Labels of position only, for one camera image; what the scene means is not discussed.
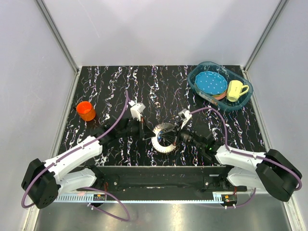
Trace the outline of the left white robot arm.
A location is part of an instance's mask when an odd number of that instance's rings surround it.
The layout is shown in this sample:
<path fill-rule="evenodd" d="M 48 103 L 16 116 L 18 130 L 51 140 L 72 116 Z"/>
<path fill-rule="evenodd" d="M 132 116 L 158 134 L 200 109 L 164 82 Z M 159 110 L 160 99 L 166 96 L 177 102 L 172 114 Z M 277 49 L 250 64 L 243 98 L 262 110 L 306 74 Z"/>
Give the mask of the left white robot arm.
<path fill-rule="evenodd" d="M 73 190 L 91 187 L 97 191 L 107 189 L 105 175 L 95 166 L 76 167 L 89 159 L 101 155 L 114 141 L 124 137 L 141 140 L 154 138 L 156 134 L 146 125 L 144 119 L 121 119 L 110 125 L 105 123 L 92 132 L 84 141 L 54 158 L 31 161 L 21 187 L 25 193 L 22 208 L 36 206 L 39 209 L 50 205 L 57 196 Z"/>

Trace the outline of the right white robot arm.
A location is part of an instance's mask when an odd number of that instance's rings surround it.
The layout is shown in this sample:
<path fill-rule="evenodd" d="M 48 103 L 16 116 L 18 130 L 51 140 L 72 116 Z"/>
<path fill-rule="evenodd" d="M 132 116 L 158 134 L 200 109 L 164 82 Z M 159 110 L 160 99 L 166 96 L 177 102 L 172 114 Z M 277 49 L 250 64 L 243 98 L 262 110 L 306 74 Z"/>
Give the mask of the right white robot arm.
<path fill-rule="evenodd" d="M 230 166 L 229 172 L 218 179 L 222 190 L 246 186 L 265 190 L 287 202 L 300 189 L 302 174 L 277 150 L 252 152 L 231 148 L 216 141 L 212 132 L 203 127 L 188 129 L 161 124 L 157 136 L 158 141 L 167 141 L 172 147 L 179 143 L 195 147 L 209 164 Z"/>

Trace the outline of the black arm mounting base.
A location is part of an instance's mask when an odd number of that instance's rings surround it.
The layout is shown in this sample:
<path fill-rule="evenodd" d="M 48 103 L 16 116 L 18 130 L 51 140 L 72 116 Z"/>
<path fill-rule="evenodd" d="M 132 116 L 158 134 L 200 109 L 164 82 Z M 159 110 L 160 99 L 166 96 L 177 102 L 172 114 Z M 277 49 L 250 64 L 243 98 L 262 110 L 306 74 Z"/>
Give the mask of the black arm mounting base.
<path fill-rule="evenodd" d="M 98 174 L 96 189 L 119 192 L 128 188 L 192 188 L 208 192 L 245 191 L 245 186 L 233 186 L 227 180 L 230 167 L 125 167 L 125 166 L 78 166 L 77 172 L 86 168 Z"/>

